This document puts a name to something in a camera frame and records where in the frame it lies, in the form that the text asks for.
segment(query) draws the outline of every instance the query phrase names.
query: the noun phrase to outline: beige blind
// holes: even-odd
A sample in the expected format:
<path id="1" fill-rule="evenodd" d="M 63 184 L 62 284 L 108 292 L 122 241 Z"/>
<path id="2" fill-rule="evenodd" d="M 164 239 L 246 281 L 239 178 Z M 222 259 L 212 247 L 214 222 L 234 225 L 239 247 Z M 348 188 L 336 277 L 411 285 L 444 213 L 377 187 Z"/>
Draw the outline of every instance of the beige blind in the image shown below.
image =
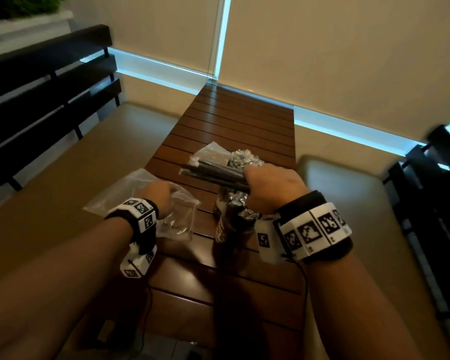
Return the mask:
<path id="1" fill-rule="evenodd" d="M 450 0 L 232 0 L 219 81 L 421 139 L 450 122 Z"/>
<path id="2" fill-rule="evenodd" d="M 77 27 L 110 26 L 114 47 L 207 73 L 219 0 L 67 0 Z"/>

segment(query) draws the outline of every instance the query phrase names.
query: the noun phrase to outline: seat cushion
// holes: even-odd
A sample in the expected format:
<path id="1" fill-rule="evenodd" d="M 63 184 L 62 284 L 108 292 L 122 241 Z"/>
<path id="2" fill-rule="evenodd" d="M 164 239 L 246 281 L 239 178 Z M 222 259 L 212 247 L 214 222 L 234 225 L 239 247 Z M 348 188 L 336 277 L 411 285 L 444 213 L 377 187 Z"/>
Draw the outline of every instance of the seat cushion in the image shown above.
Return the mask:
<path id="1" fill-rule="evenodd" d="M 401 314 L 425 358 L 450 359 L 427 285 L 381 180 L 315 158 L 302 158 L 298 172 L 310 189 L 335 204 L 348 223 L 355 253 Z"/>
<path id="2" fill-rule="evenodd" d="M 0 278 L 102 220 L 82 207 L 143 168 L 177 119 L 123 104 L 0 207 Z"/>

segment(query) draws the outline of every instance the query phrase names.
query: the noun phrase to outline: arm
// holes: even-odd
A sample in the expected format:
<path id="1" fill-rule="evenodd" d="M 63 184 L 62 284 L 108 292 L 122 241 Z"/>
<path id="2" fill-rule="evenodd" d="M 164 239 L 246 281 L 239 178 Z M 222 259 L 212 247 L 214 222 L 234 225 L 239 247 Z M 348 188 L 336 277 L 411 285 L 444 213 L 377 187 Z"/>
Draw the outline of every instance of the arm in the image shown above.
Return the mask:
<path id="1" fill-rule="evenodd" d="M 246 166 L 247 206 L 273 214 L 311 191 L 293 170 Z M 313 312 L 331 359 L 421 359 L 400 315 L 353 251 L 335 261 L 307 264 Z"/>
<path id="2" fill-rule="evenodd" d="M 167 214 L 167 182 L 150 183 L 138 196 Z M 107 219 L 1 280 L 0 359 L 53 358 L 118 268 L 132 235 L 125 219 Z"/>

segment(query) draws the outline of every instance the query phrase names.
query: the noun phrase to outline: table surface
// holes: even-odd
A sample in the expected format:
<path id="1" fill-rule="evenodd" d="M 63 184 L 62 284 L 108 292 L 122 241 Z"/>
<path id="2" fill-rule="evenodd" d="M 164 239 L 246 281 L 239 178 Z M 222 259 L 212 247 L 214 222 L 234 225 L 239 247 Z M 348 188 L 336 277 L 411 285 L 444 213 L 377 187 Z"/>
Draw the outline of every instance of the table surface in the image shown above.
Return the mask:
<path id="1" fill-rule="evenodd" d="M 212 254 L 218 186 L 179 175 L 180 164 L 215 141 L 229 151 L 250 149 L 266 162 L 295 167 L 293 110 L 212 82 L 185 111 L 153 158 L 150 173 L 187 189 L 202 205 L 191 241 L 158 239 L 147 273 L 153 301 L 146 332 L 207 348 L 245 346 L 271 359 L 293 359 L 303 327 L 304 280 L 292 263 L 270 265 L 255 235 L 218 266 Z"/>

